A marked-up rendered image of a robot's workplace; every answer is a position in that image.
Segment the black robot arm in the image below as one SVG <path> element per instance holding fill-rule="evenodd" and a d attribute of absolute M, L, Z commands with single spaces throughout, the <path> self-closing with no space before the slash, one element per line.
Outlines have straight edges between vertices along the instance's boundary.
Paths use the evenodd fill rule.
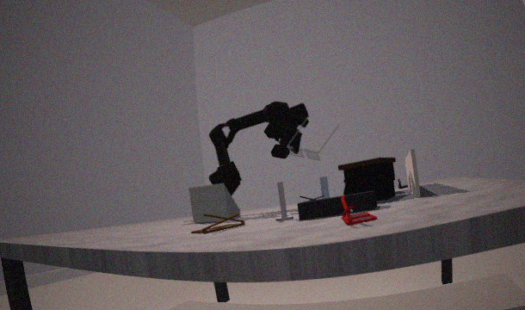
<path fill-rule="evenodd" d="M 226 150 L 228 145 L 232 142 L 235 134 L 241 129 L 255 126 L 263 122 L 269 122 L 264 132 L 269 139 L 272 138 L 279 142 L 280 133 L 282 130 L 287 130 L 287 127 L 283 124 L 281 119 L 288 118 L 291 120 L 293 114 L 303 115 L 305 117 L 309 116 L 304 103 L 289 108 L 286 102 L 272 102 L 259 112 L 235 120 L 230 119 L 226 124 L 219 124 L 209 134 L 209 137 L 216 148 L 219 160 L 219 168 L 209 176 L 209 181 L 212 184 L 223 183 L 232 195 L 232 193 L 238 188 L 238 185 L 240 185 L 240 181 L 242 181 L 237 167 L 233 161 L 230 162 Z M 225 137 L 225 133 L 222 129 L 226 126 L 230 129 L 227 137 Z"/>

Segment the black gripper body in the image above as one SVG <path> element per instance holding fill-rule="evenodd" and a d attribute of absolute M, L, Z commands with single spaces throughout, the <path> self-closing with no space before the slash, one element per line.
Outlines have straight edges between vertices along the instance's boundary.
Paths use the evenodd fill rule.
<path fill-rule="evenodd" d="M 285 137 L 287 131 L 292 130 L 292 131 L 297 132 L 299 130 L 297 129 L 298 125 L 302 125 L 305 119 L 306 119 L 305 116 L 297 115 L 297 114 L 293 114 L 291 120 L 289 120 L 288 118 L 282 118 L 281 120 L 283 121 L 283 124 L 287 127 L 287 130 L 284 130 L 284 131 L 282 130 L 282 132 L 280 133 L 279 139 L 281 140 L 279 143 L 281 143 L 283 140 L 290 141 L 288 138 Z M 302 127 L 306 127 L 308 122 L 309 121 L 307 120 Z M 275 158 L 287 158 L 289 153 L 290 153 L 289 149 L 280 147 L 280 145 L 277 145 L 277 144 L 274 146 L 274 148 L 271 151 L 272 156 Z"/>

